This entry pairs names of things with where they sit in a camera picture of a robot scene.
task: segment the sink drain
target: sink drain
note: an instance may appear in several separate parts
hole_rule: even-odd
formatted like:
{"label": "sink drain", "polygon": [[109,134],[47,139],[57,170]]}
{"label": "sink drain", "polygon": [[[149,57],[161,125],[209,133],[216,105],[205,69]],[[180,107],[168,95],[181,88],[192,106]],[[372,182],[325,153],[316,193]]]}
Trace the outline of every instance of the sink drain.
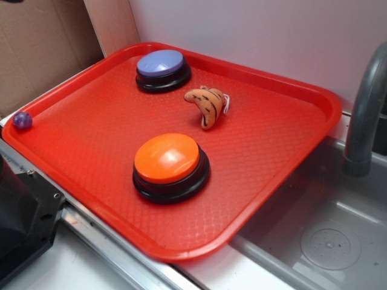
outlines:
{"label": "sink drain", "polygon": [[340,270],[353,265],[359,258],[360,242],[349,229],[333,222],[322,222],[304,231],[301,250],[316,266]]}

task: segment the sink basin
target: sink basin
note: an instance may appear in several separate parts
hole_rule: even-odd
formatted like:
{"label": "sink basin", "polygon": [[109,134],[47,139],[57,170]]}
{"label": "sink basin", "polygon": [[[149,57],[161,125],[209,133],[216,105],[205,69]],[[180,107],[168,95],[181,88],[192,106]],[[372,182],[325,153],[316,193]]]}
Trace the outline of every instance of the sink basin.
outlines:
{"label": "sink basin", "polygon": [[296,289],[387,285],[387,161],[352,178],[343,149],[326,138],[231,242]]}

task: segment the black device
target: black device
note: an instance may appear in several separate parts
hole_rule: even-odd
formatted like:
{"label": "black device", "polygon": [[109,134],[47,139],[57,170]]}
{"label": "black device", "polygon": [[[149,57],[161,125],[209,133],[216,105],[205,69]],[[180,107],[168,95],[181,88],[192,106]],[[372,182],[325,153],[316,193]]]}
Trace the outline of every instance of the black device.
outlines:
{"label": "black device", "polygon": [[64,201],[40,174],[15,174],[0,155],[0,288],[52,247]]}

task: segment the black object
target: black object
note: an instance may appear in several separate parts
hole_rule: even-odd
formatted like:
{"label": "black object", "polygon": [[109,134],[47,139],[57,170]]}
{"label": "black object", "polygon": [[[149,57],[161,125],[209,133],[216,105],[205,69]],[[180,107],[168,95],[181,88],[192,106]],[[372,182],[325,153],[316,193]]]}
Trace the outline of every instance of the black object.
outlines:
{"label": "black object", "polygon": [[183,65],[178,70],[160,77],[147,77],[137,69],[135,78],[138,87],[144,92],[169,92],[186,84],[191,78],[191,67],[183,59]]}
{"label": "black object", "polygon": [[0,288],[52,247],[64,200],[38,173],[14,174],[0,155]]}
{"label": "black object", "polygon": [[193,172],[180,181],[169,184],[147,182],[133,169],[133,183],[141,196],[156,204],[174,204],[196,195],[207,183],[210,175],[210,161],[199,147],[199,163]]}

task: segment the toy string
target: toy string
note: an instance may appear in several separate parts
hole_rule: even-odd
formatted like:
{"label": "toy string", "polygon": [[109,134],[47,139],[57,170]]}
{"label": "toy string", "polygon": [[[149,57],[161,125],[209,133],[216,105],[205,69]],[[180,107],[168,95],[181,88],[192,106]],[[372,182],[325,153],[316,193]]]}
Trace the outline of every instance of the toy string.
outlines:
{"label": "toy string", "polygon": [[226,99],[226,104],[224,105],[224,110],[223,110],[223,113],[227,113],[227,111],[229,110],[229,106],[230,106],[230,96],[229,95],[226,95],[226,94],[223,94],[224,98]]}

